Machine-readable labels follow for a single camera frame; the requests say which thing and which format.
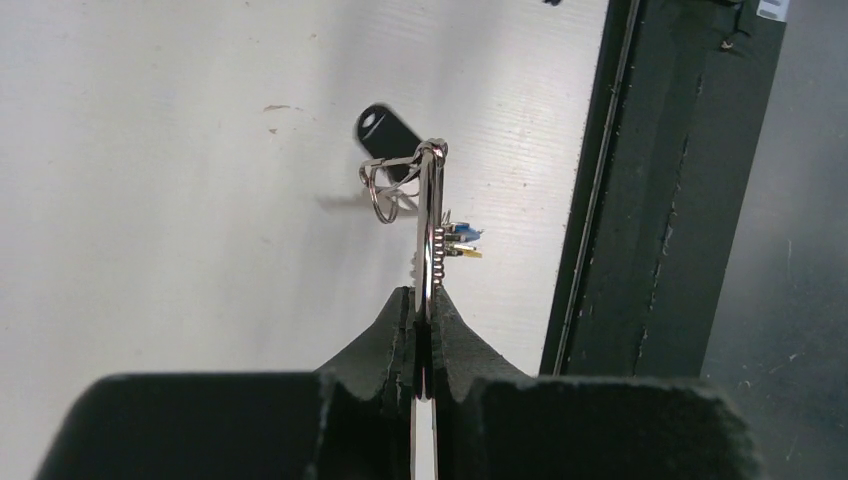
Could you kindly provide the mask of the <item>black fob key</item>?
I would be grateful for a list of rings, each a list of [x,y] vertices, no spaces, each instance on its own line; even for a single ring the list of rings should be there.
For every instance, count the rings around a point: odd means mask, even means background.
[[[372,159],[412,157],[422,139],[385,103],[365,108],[355,125],[355,137]]]

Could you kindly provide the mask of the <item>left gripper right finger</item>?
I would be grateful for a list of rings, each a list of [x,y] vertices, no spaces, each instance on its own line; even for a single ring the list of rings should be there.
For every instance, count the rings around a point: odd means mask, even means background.
[[[441,479],[755,479],[727,398],[692,379],[531,377],[432,299]]]

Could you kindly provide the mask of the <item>keyring with keys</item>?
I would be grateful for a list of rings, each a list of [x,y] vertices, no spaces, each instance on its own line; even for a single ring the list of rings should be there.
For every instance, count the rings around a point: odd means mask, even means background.
[[[358,140],[370,158],[362,162],[358,175],[368,190],[375,214],[383,224],[394,222],[400,203],[410,196],[402,187],[418,182],[416,213],[416,253],[414,256],[414,317],[417,335],[413,384],[420,400],[433,397],[433,353],[430,334],[435,297],[443,286],[444,262],[450,257],[476,257],[481,253],[473,245],[481,232],[466,222],[452,222],[443,208],[444,173],[449,147],[442,138],[419,143],[409,155],[390,155],[384,147]]]

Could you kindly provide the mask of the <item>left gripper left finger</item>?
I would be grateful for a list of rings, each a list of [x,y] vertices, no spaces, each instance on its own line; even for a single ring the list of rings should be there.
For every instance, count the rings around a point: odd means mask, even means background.
[[[75,401],[40,479],[409,479],[412,293],[307,372],[115,374]]]

